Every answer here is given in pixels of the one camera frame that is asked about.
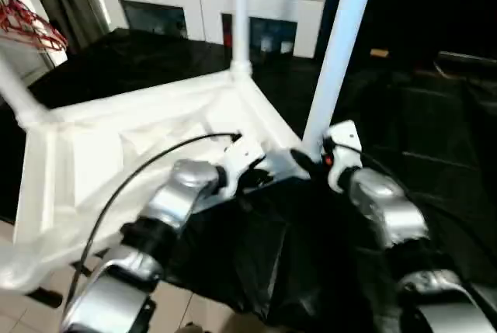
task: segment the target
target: tile floor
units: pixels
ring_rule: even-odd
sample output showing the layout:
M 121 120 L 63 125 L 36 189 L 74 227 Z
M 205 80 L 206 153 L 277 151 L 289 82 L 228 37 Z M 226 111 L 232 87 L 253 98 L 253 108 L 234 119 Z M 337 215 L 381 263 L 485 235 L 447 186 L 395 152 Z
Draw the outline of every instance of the tile floor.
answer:
M 0 241 L 11 241 L 13 228 L 0 221 Z M 70 267 L 55 271 L 44 286 L 65 295 L 71 282 Z M 175 286 L 161 283 L 152 299 L 157 304 L 151 333 L 173 333 L 189 322 L 212 333 L 276 333 L 255 317 L 241 316 L 212 300 Z M 62 307 L 53 310 L 28 297 L 0 293 L 0 333 L 55 333 Z

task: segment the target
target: white pole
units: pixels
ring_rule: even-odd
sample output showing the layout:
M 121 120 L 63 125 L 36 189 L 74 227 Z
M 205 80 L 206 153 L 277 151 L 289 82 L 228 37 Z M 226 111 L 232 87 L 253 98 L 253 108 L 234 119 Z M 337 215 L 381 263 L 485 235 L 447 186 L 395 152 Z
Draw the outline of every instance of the white pole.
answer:
M 249 60 L 249 0 L 234 0 L 233 16 L 233 60 L 231 70 L 235 74 L 251 75 L 252 66 Z
M 366 4 L 367 0 L 339 2 L 304 132 L 304 144 L 314 159 L 319 158 L 323 133 L 329 128 Z
M 0 53 L 0 94 L 16 115 L 18 124 L 27 127 L 42 122 L 46 113 L 13 71 L 10 63 Z

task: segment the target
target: black cable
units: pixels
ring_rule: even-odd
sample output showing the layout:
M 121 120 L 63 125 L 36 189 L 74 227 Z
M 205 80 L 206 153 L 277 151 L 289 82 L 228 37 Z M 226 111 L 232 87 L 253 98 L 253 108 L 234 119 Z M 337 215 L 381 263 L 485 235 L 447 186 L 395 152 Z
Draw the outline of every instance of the black cable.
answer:
M 376 158 L 371 156 L 370 154 L 363 152 L 357 148 L 350 147 L 349 145 L 345 144 L 339 144 L 333 142 L 333 145 L 336 147 L 343 147 L 345 149 L 349 149 L 350 151 L 354 151 L 364 160 L 368 161 L 371 165 L 374 165 L 374 167 L 378 168 L 381 170 L 385 175 L 390 176 L 392 180 L 394 180 L 395 183 L 398 184 L 399 187 L 404 191 L 405 196 L 414 203 L 419 209 L 423 208 L 424 206 L 429 206 L 429 208 L 441 215 L 443 215 L 445 218 L 448 218 L 452 220 L 459 228 L 480 248 L 480 250 L 485 254 L 487 257 L 488 261 L 492 264 L 492 266 L 497 270 L 497 256 L 494 254 L 493 250 L 490 249 L 489 246 L 487 246 L 482 239 L 474 232 L 474 229 L 470 227 L 468 223 L 466 223 L 464 220 L 459 218 L 457 215 L 454 213 L 451 213 L 448 210 L 445 210 L 441 207 L 435 206 L 431 203 L 427 203 L 426 201 L 423 201 L 423 205 L 419 204 L 419 201 L 412 195 L 411 191 L 407 188 L 407 186 L 400 180 L 389 168 L 387 168 L 384 164 L 379 162 Z
M 85 249 L 83 250 L 83 253 L 81 254 L 81 258 L 79 259 L 79 262 L 77 262 L 75 264 L 75 274 L 72 277 L 71 286 L 69 288 L 68 297 L 65 301 L 64 310 L 68 309 L 68 306 L 75 295 L 76 288 L 78 287 L 79 277 L 82 274 L 83 267 L 85 266 L 85 261 L 88 258 L 89 252 L 92 248 L 93 241 L 94 241 L 95 236 L 96 236 L 96 232 L 99 229 L 100 224 L 102 223 L 104 216 L 106 215 L 107 211 L 109 210 L 109 208 L 111 207 L 113 202 L 119 196 L 119 194 L 123 191 L 124 188 L 126 188 L 126 186 L 131 182 L 131 180 L 133 180 L 138 174 L 140 174 L 142 171 L 144 171 L 148 166 L 150 166 L 151 164 L 156 162 L 159 158 L 162 158 L 162 157 L 166 156 L 168 153 L 171 153 L 178 148 L 184 147 L 187 144 L 191 144 L 195 141 L 199 141 L 202 139 L 208 139 L 210 137 L 231 137 L 231 139 L 233 141 L 235 141 L 240 136 L 241 136 L 241 134 L 235 134 L 235 133 L 215 133 L 215 134 L 205 134 L 205 135 L 201 135 L 199 137 L 192 137 L 190 139 L 182 141 L 181 143 L 178 143 L 177 145 L 175 145 L 173 147 L 166 149 L 165 151 L 162 151 L 162 152 L 156 154 L 154 157 L 150 158 L 149 160 L 144 162 L 142 165 L 140 165 L 126 179 L 124 179 L 124 181 L 120 184 L 119 187 L 117 187 L 116 191 L 114 191 L 112 196 L 109 198 L 109 200 L 104 205 L 104 207 L 103 207 L 102 211 L 100 212 L 95 224 L 93 225 L 92 232 L 90 233 L 90 235 L 88 237 Z
M 78 265 L 79 263 L 78 262 L 74 262 L 74 263 L 71 263 L 71 266 L 74 268 L 74 269 L 77 269 L 78 268 Z M 85 265 L 82 265 L 81 266 L 81 274 L 84 276 L 84 277 L 90 277 L 90 275 L 92 274 L 92 270 L 90 270 L 88 267 L 86 267 Z

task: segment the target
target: cabinet door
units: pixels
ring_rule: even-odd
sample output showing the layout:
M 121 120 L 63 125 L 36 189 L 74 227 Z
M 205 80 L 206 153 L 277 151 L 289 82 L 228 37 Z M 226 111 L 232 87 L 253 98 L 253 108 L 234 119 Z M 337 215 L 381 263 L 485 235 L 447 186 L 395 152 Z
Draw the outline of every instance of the cabinet door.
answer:
M 200 0 L 104 0 L 111 27 L 205 40 Z
M 201 0 L 201 2 L 206 41 L 223 44 L 226 38 L 226 19 L 224 19 L 223 27 L 223 15 L 225 17 L 233 13 L 233 0 Z M 252 25 L 254 23 L 260 25 L 261 19 L 296 23 L 294 55 L 313 57 L 321 25 L 323 4 L 323 2 L 312 0 L 248 0 L 248 14 L 252 18 L 258 18 L 251 20 Z M 286 31 L 291 29 L 289 24 L 284 25 L 282 29 Z M 254 26 L 251 26 L 250 31 L 254 31 Z M 265 45 L 264 42 L 261 44 L 253 40 L 259 40 L 259 36 L 252 34 L 251 47 Z

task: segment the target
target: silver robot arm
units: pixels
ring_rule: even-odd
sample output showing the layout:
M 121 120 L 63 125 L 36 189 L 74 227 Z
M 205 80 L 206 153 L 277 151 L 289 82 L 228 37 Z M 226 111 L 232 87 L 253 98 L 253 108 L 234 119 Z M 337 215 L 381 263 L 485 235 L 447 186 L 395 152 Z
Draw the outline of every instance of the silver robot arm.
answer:
M 178 160 L 138 218 L 123 225 L 120 244 L 107 252 L 70 301 L 61 332 L 148 331 L 155 310 L 150 295 L 190 215 L 205 209 L 215 193 L 220 199 L 232 197 L 241 174 L 263 156 L 257 143 L 242 137 L 225 151 L 220 165 Z
M 325 136 L 328 183 L 346 194 L 376 231 L 397 284 L 402 333 L 495 333 L 450 256 L 434 245 L 420 209 L 392 178 L 362 168 L 357 151 L 336 144 L 360 151 L 351 121 Z

